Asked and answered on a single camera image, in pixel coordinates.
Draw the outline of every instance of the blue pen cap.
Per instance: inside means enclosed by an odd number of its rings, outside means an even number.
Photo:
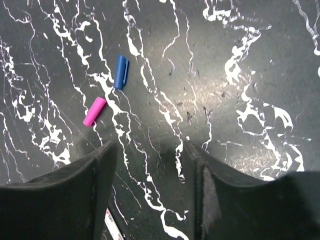
[[[127,82],[127,72],[128,72],[129,61],[127,58],[118,54],[116,56],[115,63],[115,75],[113,87],[115,89],[122,89]]]

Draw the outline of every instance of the pen cap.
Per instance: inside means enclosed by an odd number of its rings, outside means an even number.
[[[87,112],[87,114],[83,120],[83,124],[90,127],[94,123],[98,114],[100,113],[100,111],[102,110],[102,108],[105,106],[106,103],[107,103],[107,100],[98,96],[94,100],[89,111]]]
[[[122,89],[127,82],[127,72],[128,72],[129,61],[127,58],[118,54],[116,56],[115,63],[115,75],[113,87],[115,89]]]

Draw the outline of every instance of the marble table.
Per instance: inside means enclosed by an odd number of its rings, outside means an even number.
[[[320,170],[319,18],[319,0],[0,2],[0,184],[114,140],[126,237],[188,239],[183,140],[265,181]]]

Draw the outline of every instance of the pink cylinder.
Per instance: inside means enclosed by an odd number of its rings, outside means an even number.
[[[102,108],[105,106],[106,103],[107,103],[107,100],[98,96],[94,100],[92,106],[90,107],[88,113],[86,114],[83,120],[83,124],[90,127],[94,123],[98,114],[100,113],[100,111],[102,110]]]

